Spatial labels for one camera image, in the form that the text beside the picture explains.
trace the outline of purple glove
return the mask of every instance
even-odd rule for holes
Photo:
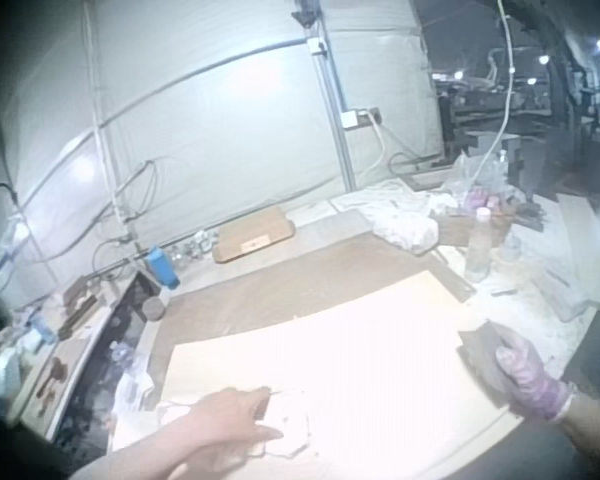
[[[512,380],[511,393],[518,406],[526,415],[559,420],[571,399],[569,387],[544,371],[540,355],[529,340],[503,325],[494,327],[509,347],[498,347],[496,359]]]

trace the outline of power outlet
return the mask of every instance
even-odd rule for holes
[[[378,125],[382,124],[382,115],[378,107],[372,108],[356,108],[355,110],[349,110],[340,115],[342,119],[342,127],[345,130],[355,130],[356,128],[371,127],[371,119],[364,111],[368,111],[373,115],[373,119]]]

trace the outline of sanding block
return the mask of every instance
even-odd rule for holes
[[[500,369],[496,359],[498,347],[508,345],[498,334],[493,323],[487,321],[475,331],[458,333],[462,339],[458,353],[487,396],[497,407],[511,403],[513,383]]]

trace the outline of water bottle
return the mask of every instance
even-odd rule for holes
[[[464,278],[478,283],[489,276],[491,266],[491,210],[482,207],[476,212],[476,223],[469,237]]]
[[[173,265],[171,265],[171,262],[160,248],[153,247],[151,249],[149,255],[147,255],[147,262],[149,263],[149,267],[151,267],[151,271],[153,271],[153,274],[162,285],[170,290],[180,285],[180,279],[173,270]]]

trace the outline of small bottle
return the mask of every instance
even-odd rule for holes
[[[170,290],[180,285],[180,279],[173,270],[173,265],[171,265],[171,262],[160,248],[153,247],[151,249],[149,255],[147,255],[147,262],[153,274],[162,285]]]
[[[464,278],[478,283],[489,276],[491,265],[491,210],[482,207],[476,212],[476,224],[469,237]]]

